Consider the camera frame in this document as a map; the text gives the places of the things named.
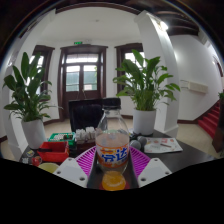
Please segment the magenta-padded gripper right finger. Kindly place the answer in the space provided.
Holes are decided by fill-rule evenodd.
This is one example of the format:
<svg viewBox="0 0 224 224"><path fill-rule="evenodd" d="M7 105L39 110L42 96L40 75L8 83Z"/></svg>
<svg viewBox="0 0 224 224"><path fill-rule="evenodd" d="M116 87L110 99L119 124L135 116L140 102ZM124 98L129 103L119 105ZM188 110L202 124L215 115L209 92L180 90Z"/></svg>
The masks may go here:
<svg viewBox="0 0 224 224"><path fill-rule="evenodd" d="M133 172L139 187L144 187L171 174L168 167L159 158L149 158L143 152L130 148Z"/></svg>

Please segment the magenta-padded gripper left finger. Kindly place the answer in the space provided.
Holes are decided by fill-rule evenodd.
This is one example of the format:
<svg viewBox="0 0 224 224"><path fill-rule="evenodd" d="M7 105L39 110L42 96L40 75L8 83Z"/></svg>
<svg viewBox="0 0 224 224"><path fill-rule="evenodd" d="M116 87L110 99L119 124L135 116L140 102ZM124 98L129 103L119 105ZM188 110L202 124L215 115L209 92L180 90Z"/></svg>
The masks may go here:
<svg viewBox="0 0 224 224"><path fill-rule="evenodd" d="M101 175L96 171L96 148L91 147L76 158L68 157L54 174L80 187L99 189Z"/></svg>

